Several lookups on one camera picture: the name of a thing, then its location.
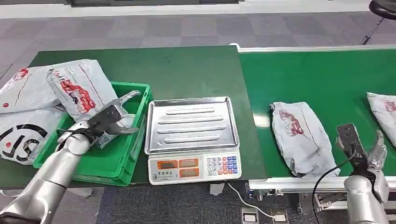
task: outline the chair leg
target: chair leg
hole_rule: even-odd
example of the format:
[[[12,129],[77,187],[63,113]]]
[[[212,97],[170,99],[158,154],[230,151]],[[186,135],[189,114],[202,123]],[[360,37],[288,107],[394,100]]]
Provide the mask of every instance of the chair leg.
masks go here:
[[[68,188],[67,191],[82,197],[89,197],[92,195],[92,188]]]
[[[364,37],[363,41],[361,42],[361,45],[366,45],[367,42],[371,39],[371,35],[373,34],[374,30],[377,29],[377,27],[382,23],[382,21],[385,18],[381,18],[378,23],[370,30],[370,33],[367,34],[367,36]]]
[[[0,190],[0,194],[5,197],[18,197],[23,190]]]

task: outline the black cable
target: black cable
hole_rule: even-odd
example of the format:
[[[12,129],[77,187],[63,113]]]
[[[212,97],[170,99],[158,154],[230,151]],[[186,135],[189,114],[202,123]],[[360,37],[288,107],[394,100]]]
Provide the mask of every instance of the black cable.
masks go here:
[[[58,135],[58,136],[61,136],[61,135],[62,135],[61,132],[63,132],[63,133],[65,133],[65,132],[70,132],[70,133],[73,133],[73,134],[84,134],[84,133],[85,133],[85,130],[64,130],[64,129],[58,128],[58,129],[56,130],[56,132],[57,132],[57,135]]]
[[[378,23],[376,23],[376,25],[370,30],[370,33],[367,34],[367,35],[364,37],[363,41],[361,42],[361,45],[366,45],[366,44],[367,44],[367,42],[371,39],[371,35],[374,33],[374,30],[377,29],[377,27],[382,23],[382,21],[383,21],[384,19],[385,19],[385,18],[381,18],[381,20],[379,20]]]
[[[321,181],[326,175],[328,175],[329,173],[335,171],[336,169],[341,168],[341,167],[344,166],[345,164],[349,163],[349,162],[355,157],[356,151],[355,151],[355,148],[354,148],[353,145],[351,145],[351,149],[352,149],[352,155],[351,155],[350,157],[348,157],[347,160],[343,161],[341,164],[339,164],[339,165],[337,165],[336,167],[334,167],[334,168],[328,170],[327,172],[325,172],[325,173],[318,179],[318,181],[316,181],[316,184],[315,184],[315,186],[313,187],[313,191],[312,191],[312,209],[313,209],[313,213],[315,214],[315,218],[316,218],[316,221],[317,221],[318,224],[320,224],[320,222],[319,222],[319,219],[318,219],[318,214],[317,214],[317,212],[316,212],[315,203],[314,203],[314,201],[315,201],[315,198],[314,198],[314,197],[315,197],[315,193],[316,193],[316,188],[318,187],[320,181]]]

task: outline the green table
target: green table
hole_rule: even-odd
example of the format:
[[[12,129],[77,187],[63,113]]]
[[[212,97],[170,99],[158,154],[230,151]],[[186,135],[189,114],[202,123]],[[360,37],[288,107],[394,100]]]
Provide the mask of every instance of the green table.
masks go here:
[[[149,84],[157,100],[229,96],[240,137],[241,179],[266,178],[235,47],[47,51],[39,52],[30,67],[86,58],[98,60],[111,81]],[[0,160],[0,189],[23,188],[35,171],[32,167]],[[132,183],[143,182],[148,182],[148,168],[147,156],[141,150]],[[74,182],[72,186],[92,184]]]

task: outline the robotic arm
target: robotic arm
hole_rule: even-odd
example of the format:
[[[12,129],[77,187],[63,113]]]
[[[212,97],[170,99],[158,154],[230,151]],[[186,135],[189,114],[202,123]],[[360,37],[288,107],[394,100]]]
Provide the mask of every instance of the robotic arm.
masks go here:
[[[69,186],[75,169],[92,144],[104,133],[133,134],[137,128],[119,127],[127,112],[121,107],[140,95],[133,91],[115,99],[89,120],[73,125],[58,139],[55,152],[45,161],[22,193],[0,212],[0,224],[49,224]]]
[[[377,131],[376,144],[368,156],[353,124],[339,126],[337,131],[337,143],[351,158],[354,169],[344,181],[349,223],[388,224],[384,203],[388,201],[389,186],[381,170],[387,151],[382,132]]]

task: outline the scale keypad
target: scale keypad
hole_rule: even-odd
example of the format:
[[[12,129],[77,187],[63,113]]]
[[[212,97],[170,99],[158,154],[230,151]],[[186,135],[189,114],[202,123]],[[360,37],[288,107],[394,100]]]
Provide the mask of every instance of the scale keypad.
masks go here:
[[[207,168],[209,176],[237,174],[237,157],[222,156],[207,158]]]

